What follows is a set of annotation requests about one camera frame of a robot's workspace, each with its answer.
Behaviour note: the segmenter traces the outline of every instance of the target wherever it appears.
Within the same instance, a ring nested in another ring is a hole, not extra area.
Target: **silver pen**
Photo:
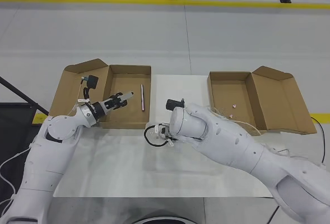
[[[145,111],[145,102],[143,101],[143,84],[141,84],[141,107],[142,111]]]

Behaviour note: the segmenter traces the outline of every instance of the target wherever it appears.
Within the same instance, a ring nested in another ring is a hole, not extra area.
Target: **black panel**
[[[36,112],[28,103],[0,103],[0,164],[27,149],[40,126],[32,126]],[[18,190],[24,171],[27,152],[2,167],[2,175]],[[12,188],[0,178],[0,202],[10,198]],[[0,206],[0,214],[7,203]]]

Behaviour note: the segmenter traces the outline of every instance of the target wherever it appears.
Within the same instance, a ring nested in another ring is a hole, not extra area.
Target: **black cable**
[[[150,144],[151,146],[154,146],[154,147],[162,147],[162,146],[164,146],[164,145],[166,145],[169,141],[165,141],[164,143],[162,143],[162,144],[152,144],[149,140],[148,140],[148,138],[146,137],[146,133],[147,133],[147,131],[148,130],[150,130],[151,128],[154,128],[155,126],[154,125],[152,125],[152,126],[149,126],[149,127],[147,127],[146,129],[145,129],[145,132],[143,133],[143,136],[145,137],[145,140],[146,140],[146,142],[148,143],[148,144]]]
[[[82,93],[83,93],[83,95],[84,95],[84,99],[89,99],[90,98],[90,96],[89,96],[89,89],[88,88],[84,88],[83,90],[82,90]]]
[[[267,224],[270,224],[271,223],[271,221],[272,221],[273,217],[275,216],[275,214],[277,213],[278,209],[279,209],[279,206],[277,206],[275,212],[273,212],[273,214],[272,214],[271,218],[269,218]]]
[[[326,137],[324,135],[324,129],[323,129],[322,125],[320,124],[320,122],[318,120],[316,120],[316,118],[314,118],[312,116],[311,116],[311,118],[319,124],[320,129],[322,130],[322,134],[323,134],[323,158],[322,158],[322,163],[323,163],[324,159],[326,158]]]
[[[322,130],[322,135],[323,135],[323,158],[322,158],[322,163],[323,163],[324,159],[326,158],[326,136],[324,135],[324,129],[323,129],[322,125],[320,124],[320,122],[312,116],[311,116],[311,118],[319,124],[320,129]],[[271,221],[272,221],[273,217],[275,216],[275,214],[277,213],[278,209],[279,209],[279,206],[277,206],[276,210],[273,212],[273,214],[272,214],[271,218],[269,219],[269,221],[267,222],[267,224],[271,223]]]

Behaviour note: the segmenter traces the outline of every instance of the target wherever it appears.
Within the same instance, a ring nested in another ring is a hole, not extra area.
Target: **yellow line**
[[[322,124],[330,124],[330,114],[310,114]]]
[[[117,3],[117,4],[162,4],[214,7],[255,7],[255,8],[296,8],[306,10],[330,10],[330,4],[276,3],[276,2],[235,2],[235,1],[196,1],[196,0],[0,0],[0,2],[23,3]]]
[[[330,124],[330,114],[310,114],[310,116],[316,118],[322,124]],[[46,118],[45,114],[35,114],[32,123],[42,124]]]
[[[32,124],[42,124],[47,117],[45,114],[35,114]]]

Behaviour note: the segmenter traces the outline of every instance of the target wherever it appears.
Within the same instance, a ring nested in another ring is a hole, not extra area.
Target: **box lid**
[[[264,123],[256,120],[257,125],[290,133],[317,132],[292,74],[261,66],[251,78],[258,95],[258,104],[251,101],[253,113],[264,118]]]
[[[67,115],[71,112],[77,99],[83,99],[82,89],[85,82],[80,85],[81,77],[94,75],[99,78],[96,89],[90,89],[91,102],[102,101],[104,87],[109,72],[109,66],[100,59],[90,60],[80,64],[67,66],[60,78],[49,115]]]

